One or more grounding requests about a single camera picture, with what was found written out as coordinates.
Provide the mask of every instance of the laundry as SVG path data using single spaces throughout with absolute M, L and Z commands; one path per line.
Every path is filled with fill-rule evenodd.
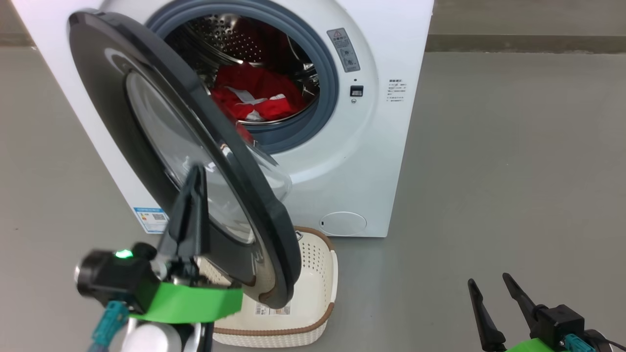
M 210 91 L 222 112 L 238 120 L 274 121 L 306 105 L 287 76 L 248 63 L 220 67 Z

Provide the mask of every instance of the door glass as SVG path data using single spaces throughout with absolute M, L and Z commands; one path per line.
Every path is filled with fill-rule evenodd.
M 168 168 L 172 180 L 181 187 L 195 163 L 207 169 L 210 218 L 214 224 L 244 243 L 254 241 L 252 226 L 228 182 L 198 141 L 183 124 L 166 98 L 142 75 L 131 72 L 126 78 L 126 94 L 147 138 Z

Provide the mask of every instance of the gray floor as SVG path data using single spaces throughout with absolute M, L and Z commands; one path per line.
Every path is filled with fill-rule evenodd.
M 480 350 L 473 277 L 513 346 L 500 275 L 622 339 L 626 56 L 427 54 L 387 239 L 336 239 L 339 294 L 299 351 Z M 84 351 L 72 273 L 147 239 L 36 51 L 0 51 L 2 351 Z M 239 351 L 218 346 L 216 351 Z

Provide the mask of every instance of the stainless steel drum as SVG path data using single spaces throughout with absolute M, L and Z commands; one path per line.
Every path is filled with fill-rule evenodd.
M 302 92 L 307 107 L 319 94 L 315 67 L 304 50 L 286 34 L 261 21 L 236 14 L 209 14 L 179 26 L 166 42 L 198 73 L 208 94 L 220 66 L 244 62 L 287 75 Z M 280 120 L 241 123 L 279 123 L 298 113 Z

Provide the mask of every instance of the cable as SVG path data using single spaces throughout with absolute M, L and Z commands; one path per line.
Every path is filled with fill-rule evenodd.
M 612 344 L 613 346 L 621 349 L 622 351 L 626 351 L 626 346 L 623 346 L 621 344 L 618 344 L 617 342 L 613 342 L 607 338 L 604 337 L 599 337 L 599 336 L 593 336 L 591 337 L 592 339 L 599 341 L 599 342 L 604 342 L 604 343 L 608 343 L 608 344 Z

